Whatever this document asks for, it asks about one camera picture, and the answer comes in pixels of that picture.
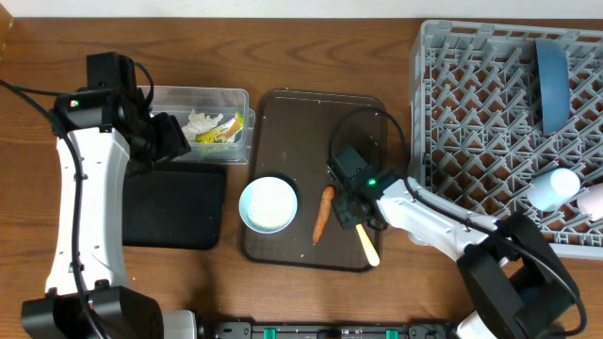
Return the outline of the white tissue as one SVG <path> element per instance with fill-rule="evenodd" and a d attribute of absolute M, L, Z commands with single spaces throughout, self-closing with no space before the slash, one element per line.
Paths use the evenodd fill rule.
<path fill-rule="evenodd" d="M 192 109 L 188 115 L 188 123 L 182 127 L 183 134 L 188 141 L 194 141 L 196 136 L 217 127 L 222 118 L 222 114 L 197 113 Z"/>

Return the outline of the cream plastic spoon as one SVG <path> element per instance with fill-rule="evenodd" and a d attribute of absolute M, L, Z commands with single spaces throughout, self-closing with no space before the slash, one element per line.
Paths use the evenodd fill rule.
<path fill-rule="evenodd" d="M 378 266 L 381 263 L 378 252 L 376 251 L 372 241 L 367 235 L 367 232 L 362 224 L 355 226 L 363 251 L 371 266 Z"/>

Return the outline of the yellow snack wrapper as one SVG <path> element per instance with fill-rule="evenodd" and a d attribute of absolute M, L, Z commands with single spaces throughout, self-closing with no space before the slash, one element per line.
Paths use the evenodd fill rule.
<path fill-rule="evenodd" d="M 235 116 L 228 122 L 196 136 L 195 141 L 202 144 L 234 143 L 237 133 L 243 128 L 243 124 L 244 118 L 237 111 Z"/>

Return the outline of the light blue bowl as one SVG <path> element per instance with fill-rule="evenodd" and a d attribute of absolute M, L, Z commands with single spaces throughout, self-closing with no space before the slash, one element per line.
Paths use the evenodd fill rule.
<path fill-rule="evenodd" d="M 238 212 L 242 222 L 260 234 L 274 234 L 286 228 L 298 211 L 293 187 L 277 177 L 262 177 L 242 191 Z"/>

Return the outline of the light blue cup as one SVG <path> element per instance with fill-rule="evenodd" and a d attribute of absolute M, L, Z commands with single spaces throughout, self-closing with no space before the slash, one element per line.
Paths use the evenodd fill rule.
<path fill-rule="evenodd" d="M 527 193 L 536 209 L 552 212 L 569 202 L 580 189 L 579 177 L 570 169 L 558 168 L 535 177 Z"/>

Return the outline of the pink white cup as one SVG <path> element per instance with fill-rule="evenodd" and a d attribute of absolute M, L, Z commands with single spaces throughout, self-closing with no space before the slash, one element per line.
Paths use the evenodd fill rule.
<path fill-rule="evenodd" d="M 588 187 L 586 193 L 577 199 L 577 207 L 581 214 L 590 217 L 590 221 L 602 219 L 603 185 L 597 184 Z"/>

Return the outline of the dark blue plate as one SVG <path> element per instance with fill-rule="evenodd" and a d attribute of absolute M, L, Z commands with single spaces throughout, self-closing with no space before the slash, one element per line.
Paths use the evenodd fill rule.
<path fill-rule="evenodd" d="M 555 40 L 535 41 L 536 62 L 540 81 L 543 134 L 560 131 L 570 114 L 570 88 L 566 55 Z"/>

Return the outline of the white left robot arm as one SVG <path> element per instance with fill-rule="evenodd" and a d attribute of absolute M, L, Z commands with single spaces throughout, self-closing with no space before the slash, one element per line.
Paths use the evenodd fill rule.
<path fill-rule="evenodd" d="M 129 287 L 122 248 L 126 177 L 189 152 L 174 116 L 151 112 L 141 64 L 115 52 L 87 57 L 87 85 L 55 93 L 45 110 L 33 89 L 2 87 L 40 111 L 57 138 L 61 198 L 57 248 L 45 295 L 23 303 L 32 338 L 195 338 L 189 310 L 164 311 Z"/>

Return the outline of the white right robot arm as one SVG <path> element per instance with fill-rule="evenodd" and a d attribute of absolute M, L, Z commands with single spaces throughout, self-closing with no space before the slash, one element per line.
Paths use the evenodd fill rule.
<path fill-rule="evenodd" d="M 568 338 L 588 314 L 579 287 L 529 217 L 476 214 L 424 188 L 400 169 L 379 170 L 351 146 L 327 148 L 338 183 L 334 212 L 349 229 L 378 221 L 402 229 L 456 263 L 474 311 L 459 338 Z"/>

